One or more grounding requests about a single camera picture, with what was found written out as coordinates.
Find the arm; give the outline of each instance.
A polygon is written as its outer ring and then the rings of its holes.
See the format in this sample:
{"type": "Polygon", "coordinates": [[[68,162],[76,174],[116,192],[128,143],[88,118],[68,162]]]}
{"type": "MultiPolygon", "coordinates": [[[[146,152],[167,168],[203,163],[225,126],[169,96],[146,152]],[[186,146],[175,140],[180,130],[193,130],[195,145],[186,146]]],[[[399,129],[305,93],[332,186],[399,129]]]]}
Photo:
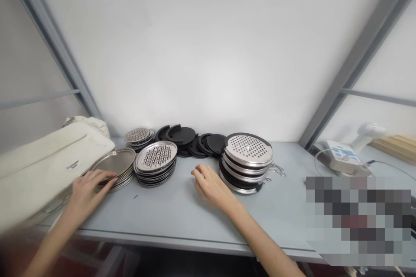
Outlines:
{"type": "Polygon", "coordinates": [[[53,267],[59,253],[72,234],[95,210],[117,179],[113,178],[99,193],[95,193],[98,183],[115,176],[116,174],[113,172],[96,170],[89,171],[84,176],[74,180],[72,196],[65,211],[55,227],[43,239],[24,276],[44,276],[53,267]]]}
{"type": "Polygon", "coordinates": [[[223,211],[247,241],[271,277],[304,277],[301,270],[238,202],[221,178],[204,164],[192,171],[201,197],[223,211]]]}

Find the metal clip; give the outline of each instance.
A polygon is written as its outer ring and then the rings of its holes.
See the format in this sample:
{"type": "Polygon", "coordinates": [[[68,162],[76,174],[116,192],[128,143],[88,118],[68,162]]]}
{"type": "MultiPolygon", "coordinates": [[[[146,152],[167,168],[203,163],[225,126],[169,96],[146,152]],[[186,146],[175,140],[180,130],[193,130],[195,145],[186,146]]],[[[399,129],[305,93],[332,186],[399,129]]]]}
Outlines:
{"type": "Polygon", "coordinates": [[[272,172],[278,173],[278,174],[280,174],[280,176],[282,176],[282,177],[285,177],[285,176],[286,176],[286,173],[284,172],[283,168],[282,168],[282,167],[279,167],[279,166],[278,166],[278,165],[276,165],[276,164],[271,164],[271,165],[269,166],[269,171],[272,171],[272,172]]]}

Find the stack of metal plates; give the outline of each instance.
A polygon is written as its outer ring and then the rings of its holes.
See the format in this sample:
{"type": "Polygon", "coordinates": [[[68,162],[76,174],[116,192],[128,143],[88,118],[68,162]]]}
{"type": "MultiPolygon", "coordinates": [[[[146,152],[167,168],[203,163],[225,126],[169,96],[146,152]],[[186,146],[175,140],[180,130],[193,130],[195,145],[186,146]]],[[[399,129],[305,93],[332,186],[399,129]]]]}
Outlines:
{"type": "Polygon", "coordinates": [[[285,176],[283,169],[273,164],[273,149],[266,140],[248,133],[226,137],[220,158],[220,177],[233,191],[241,194],[258,192],[268,171],[285,176]]]}
{"type": "MultiPolygon", "coordinates": [[[[134,179],[133,163],[136,152],[130,148],[121,148],[111,151],[98,159],[91,170],[106,170],[117,173],[117,181],[110,188],[109,193],[115,192],[126,186],[134,179]]],[[[109,179],[98,184],[98,189],[103,188],[109,179]]]]}
{"type": "Polygon", "coordinates": [[[139,183],[155,187],[166,182],[176,167],[178,147],[169,141],[146,146],[136,158],[133,168],[139,183]]]}
{"type": "Polygon", "coordinates": [[[155,132],[151,129],[133,129],[125,135],[127,147],[133,149],[136,153],[139,153],[147,145],[154,142],[154,134],[155,132]]]}

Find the glass panel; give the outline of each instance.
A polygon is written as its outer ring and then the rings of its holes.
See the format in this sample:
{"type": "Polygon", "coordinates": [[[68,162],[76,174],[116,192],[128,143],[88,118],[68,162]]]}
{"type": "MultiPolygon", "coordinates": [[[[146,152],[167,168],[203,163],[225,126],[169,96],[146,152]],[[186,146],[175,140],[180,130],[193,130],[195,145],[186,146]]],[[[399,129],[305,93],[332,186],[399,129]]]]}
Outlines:
{"type": "Polygon", "coordinates": [[[348,95],[325,127],[318,142],[334,140],[350,144],[364,122],[376,122],[386,135],[408,135],[416,139],[416,108],[348,95]]]}
{"type": "Polygon", "coordinates": [[[70,116],[87,116],[73,95],[0,110],[0,154],[60,129],[70,116]]]}
{"type": "Polygon", "coordinates": [[[416,100],[416,0],[412,0],[354,90],[416,100]]]}
{"type": "Polygon", "coordinates": [[[70,90],[20,0],[0,0],[0,102],[70,90]]]}

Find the white power strip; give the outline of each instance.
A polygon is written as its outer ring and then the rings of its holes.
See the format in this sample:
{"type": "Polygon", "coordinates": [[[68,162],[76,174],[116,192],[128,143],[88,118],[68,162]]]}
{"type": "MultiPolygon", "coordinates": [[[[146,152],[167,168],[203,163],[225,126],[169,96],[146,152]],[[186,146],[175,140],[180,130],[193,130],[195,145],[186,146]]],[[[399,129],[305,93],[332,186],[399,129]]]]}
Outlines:
{"type": "Polygon", "coordinates": [[[326,145],[331,149],[328,151],[328,155],[331,159],[329,167],[332,170],[353,174],[363,165],[353,149],[347,144],[326,141],[326,145]]]}

